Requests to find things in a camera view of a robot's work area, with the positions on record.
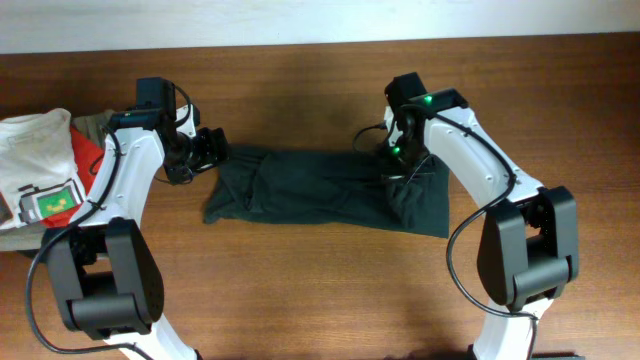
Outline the dark green t-shirt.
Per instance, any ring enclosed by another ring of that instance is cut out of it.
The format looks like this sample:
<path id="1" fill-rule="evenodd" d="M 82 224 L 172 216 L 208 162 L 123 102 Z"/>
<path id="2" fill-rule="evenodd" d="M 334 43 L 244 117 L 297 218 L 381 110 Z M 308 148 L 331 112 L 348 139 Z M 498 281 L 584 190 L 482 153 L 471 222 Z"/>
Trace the dark green t-shirt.
<path id="1" fill-rule="evenodd" d="M 448 185 L 449 170 L 434 156 L 396 176 L 372 155 L 236 145 L 203 221 L 345 223 L 446 238 Z"/>

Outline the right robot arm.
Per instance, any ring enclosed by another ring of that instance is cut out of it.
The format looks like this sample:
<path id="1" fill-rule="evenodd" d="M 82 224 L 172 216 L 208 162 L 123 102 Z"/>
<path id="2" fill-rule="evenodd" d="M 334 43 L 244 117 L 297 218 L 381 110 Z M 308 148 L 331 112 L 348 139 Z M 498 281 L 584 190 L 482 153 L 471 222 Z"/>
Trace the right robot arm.
<path id="1" fill-rule="evenodd" d="M 461 294 L 485 314 L 470 359 L 534 359 L 543 314 L 579 274 L 577 204 L 564 186 L 549 188 L 519 167 L 480 125 L 454 88 L 428 91 L 415 72 L 384 89 L 382 155 L 410 183 L 428 160 L 443 162 L 476 204 L 449 236 L 446 266 Z M 461 233 L 483 221 L 476 268 L 482 303 L 453 262 Z"/>

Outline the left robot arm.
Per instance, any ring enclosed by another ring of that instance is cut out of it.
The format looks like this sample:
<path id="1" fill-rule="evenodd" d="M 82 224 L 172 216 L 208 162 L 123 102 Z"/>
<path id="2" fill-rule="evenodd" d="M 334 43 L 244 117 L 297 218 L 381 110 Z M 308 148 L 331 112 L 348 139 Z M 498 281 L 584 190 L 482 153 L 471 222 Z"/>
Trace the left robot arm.
<path id="1" fill-rule="evenodd" d="M 222 129 L 203 128 L 198 108 L 161 77 L 136 83 L 136 102 L 105 127 L 104 156 L 87 200 L 65 228 L 46 231 L 35 255 L 45 264 L 65 327 L 130 359 L 198 359 L 164 315 L 164 284 L 140 230 L 158 170 L 186 185 L 230 156 Z"/>

